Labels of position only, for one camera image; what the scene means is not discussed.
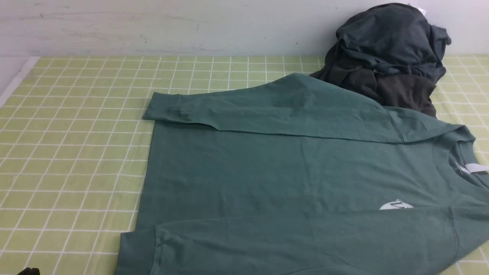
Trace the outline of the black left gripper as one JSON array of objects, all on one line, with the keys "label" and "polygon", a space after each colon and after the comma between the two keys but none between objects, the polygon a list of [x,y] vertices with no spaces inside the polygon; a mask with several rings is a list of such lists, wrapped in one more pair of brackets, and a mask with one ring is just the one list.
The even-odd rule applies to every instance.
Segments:
[{"label": "black left gripper", "polygon": [[40,275],[40,270],[38,268],[25,268],[17,275]]}]

